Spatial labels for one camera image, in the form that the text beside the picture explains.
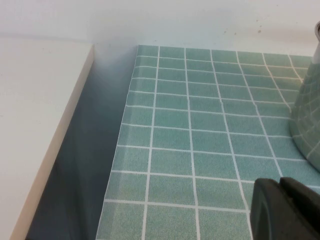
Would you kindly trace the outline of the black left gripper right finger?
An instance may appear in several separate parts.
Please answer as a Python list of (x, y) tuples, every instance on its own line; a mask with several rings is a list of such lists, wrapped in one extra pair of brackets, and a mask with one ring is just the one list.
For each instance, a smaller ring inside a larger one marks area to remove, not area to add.
[(302, 223), (316, 240), (320, 239), (320, 195), (291, 177), (281, 177), (279, 185), (297, 209)]

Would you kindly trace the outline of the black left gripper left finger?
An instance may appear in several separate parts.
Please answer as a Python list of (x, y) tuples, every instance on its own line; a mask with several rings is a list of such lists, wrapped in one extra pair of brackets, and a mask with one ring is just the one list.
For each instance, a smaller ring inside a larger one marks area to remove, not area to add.
[(282, 207), (285, 192), (273, 179), (258, 178), (254, 183), (250, 223), (254, 240), (280, 240), (283, 237)]

